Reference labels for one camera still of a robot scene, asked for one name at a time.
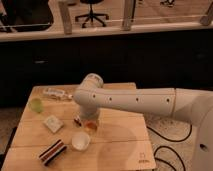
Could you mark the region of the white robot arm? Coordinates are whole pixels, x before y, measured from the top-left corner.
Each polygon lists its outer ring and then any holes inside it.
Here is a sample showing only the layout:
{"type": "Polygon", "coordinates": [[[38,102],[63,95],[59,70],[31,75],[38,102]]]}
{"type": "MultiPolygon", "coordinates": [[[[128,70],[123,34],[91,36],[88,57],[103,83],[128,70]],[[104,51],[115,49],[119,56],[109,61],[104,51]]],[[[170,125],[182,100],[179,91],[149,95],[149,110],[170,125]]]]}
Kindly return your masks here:
{"type": "Polygon", "coordinates": [[[99,108],[153,114],[197,127],[192,171],[213,171],[213,91],[182,88],[105,89],[103,79],[88,74],[73,93],[80,113],[99,108]]]}

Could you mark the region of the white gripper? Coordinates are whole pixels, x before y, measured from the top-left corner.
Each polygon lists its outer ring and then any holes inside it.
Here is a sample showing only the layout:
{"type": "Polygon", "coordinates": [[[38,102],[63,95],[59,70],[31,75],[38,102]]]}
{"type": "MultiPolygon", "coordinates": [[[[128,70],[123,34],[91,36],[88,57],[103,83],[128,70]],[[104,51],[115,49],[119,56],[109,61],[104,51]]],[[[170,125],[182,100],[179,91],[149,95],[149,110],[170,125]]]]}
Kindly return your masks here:
{"type": "Polygon", "coordinates": [[[81,120],[83,120],[82,121],[83,127],[84,127],[84,123],[87,121],[95,122],[97,124],[97,126],[99,126],[99,121],[97,120],[99,118],[99,115],[100,115],[99,108],[85,107],[85,106],[79,107],[79,117],[81,120]]]}

